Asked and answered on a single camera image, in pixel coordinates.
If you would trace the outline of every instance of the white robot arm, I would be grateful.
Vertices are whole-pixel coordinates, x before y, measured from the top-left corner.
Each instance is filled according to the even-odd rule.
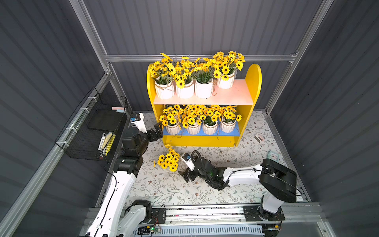
[[[296,201],[296,173],[273,160],[264,159],[260,165],[243,168],[215,167],[198,151],[183,154],[181,160],[188,166],[184,172],[179,171],[186,182],[201,177],[218,190],[238,184],[263,185],[268,190],[258,209],[263,220],[276,217],[284,202]]]

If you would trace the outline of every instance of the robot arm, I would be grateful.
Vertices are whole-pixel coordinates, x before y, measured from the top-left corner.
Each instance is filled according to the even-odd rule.
[[[126,128],[122,133],[122,152],[117,158],[112,174],[112,180],[105,195],[95,221],[87,230],[86,236],[90,237],[129,237],[141,222],[147,222],[151,218],[150,201],[136,200],[126,216],[120,221],[120,215],[126,197],[136,180],[143,163],[142,155],[150,141],[157,141],[163,137],[162,124],[157,123],[155,130],[146,131],[143,124],[135,122],[133,126]]]
[[[213,166],[198,151],[185,153],[181,159],[188,168],[179,173],[187,182],[201,177],[218,190],[238,184],[263,185],[268,190],[259,207],[263,219],[276,215],[284,202],[296,201],[296,173],[273,160],[264,159],[262,164],[251,167],[227,168]]]

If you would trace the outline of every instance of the white flower pot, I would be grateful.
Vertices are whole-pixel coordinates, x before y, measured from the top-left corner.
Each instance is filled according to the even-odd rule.
[[[226,133],[232,132],[234,130],[235,126],[236,126],[236,120],[234,122],[228,122],[228,123],[222,121],[221,125],[220,125],[221,131],[226,132]]]
[[[172,81],[167,85],[160,85],[155,82],[155,91],[160,99],[170,99],[175,94],[174,84]]]
[[[180,132],[179,124],[167,125],[166,130],[170,135],[176,135]]]
[[[213,92],[213,79],[207,84],[201,84],[199,82],[195,82],[195,94],[197,97],[202,99],[207,99],[212,96]]]
[[[217,79],[217,86],[220,87],[221,89],[229,89],[232,88],[234,79],[236,78],[236,70],[234,69],[234,72],[230,75],[227,75],[229,77],[228,80],[224,81],[222,79],[223,74],[221,74],[221,77]]]
[[[187,132],[191,135],[195,135],[199,133],[200,129],[201,126],[197,122],[195,122],[195,125],[188,125]]]
[[[175,83],[176,94],[178,95],[179,98],[182,98],[182,99],[191,98],[194,93],[194,87],[195,86],[193,84],[193,80],[190,83],[186,84],[184,88],[179,88]]]
[[[207,135],[212,135],[217,131],[217,125],[218,125],[217,122],[213,126],[209,126],[209,125],[203,123],[203,132]]]

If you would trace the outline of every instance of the black mounting plate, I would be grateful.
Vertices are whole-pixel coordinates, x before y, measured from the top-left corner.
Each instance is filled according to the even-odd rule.
[[[159,224],[164,224],[166,222],[166,208],[161,208],[160,211],[159,211],[159,208],[152,208],[151,212],[152,212],[151,216],[152,217],[156,216]],[[148,223],[141,223],[141,224],[146,225],[146,226],[155,225],[155,222],[157,220],[155,218],[151,218]]]
[[[260,204],[252,206],[243,206],[243,213],[245,215],[246,221],[265,221],[260,217],[260,213],[258,210],[259,206]],[[284,213],[281,207],[276,212],[276,215],[272,214],[271,217],[268,217],[268,220],[277,221],[279,217],[282,219],[282,221],[285,220]]]

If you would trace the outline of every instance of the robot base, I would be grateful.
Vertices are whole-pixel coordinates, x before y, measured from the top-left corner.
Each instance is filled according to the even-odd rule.
[[[282,208],[278,208],[278,211],[275,214],[265,212],[263,215],[259,212],[261,205],[251,205],[243,206],[243,212],[245,215],[246,221],[281,221],[285,220]]]

